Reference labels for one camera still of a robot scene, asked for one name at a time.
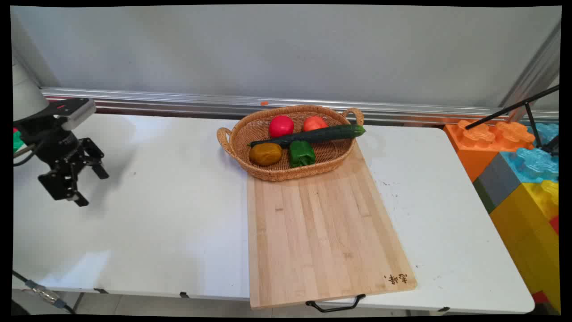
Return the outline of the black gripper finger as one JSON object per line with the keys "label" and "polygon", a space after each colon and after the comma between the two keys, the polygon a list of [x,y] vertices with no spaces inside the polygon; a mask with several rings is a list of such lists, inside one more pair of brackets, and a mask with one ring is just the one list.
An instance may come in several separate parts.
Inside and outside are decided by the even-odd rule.
{"label": "black gripper finger", "polygon": [[88,206],[88,200],[80,193],[78,177],[82,167],[55,167],[38,177],[41,185],[54,200],[71,200],[78,206]]}
{"label": "black gripper finger", "polygon": [[80,139],[80,146],[84,152],[84,156],[82,157],[84,164],[91,167],[99,179],[108,179],[109,174],[102,164],[104,153],[99,149],[96,143],[94,143],[92,139],[86,137]]}

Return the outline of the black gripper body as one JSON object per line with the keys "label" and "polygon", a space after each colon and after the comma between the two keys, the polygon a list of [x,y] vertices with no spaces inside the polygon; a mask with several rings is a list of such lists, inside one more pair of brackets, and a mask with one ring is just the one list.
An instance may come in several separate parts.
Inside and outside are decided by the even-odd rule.
{"label": "black gripper body", "polygon": [[76,178],[85,167],[85,139],[63,129],[63,120],[27,120],[26,144],[49,167],[40,178]]}

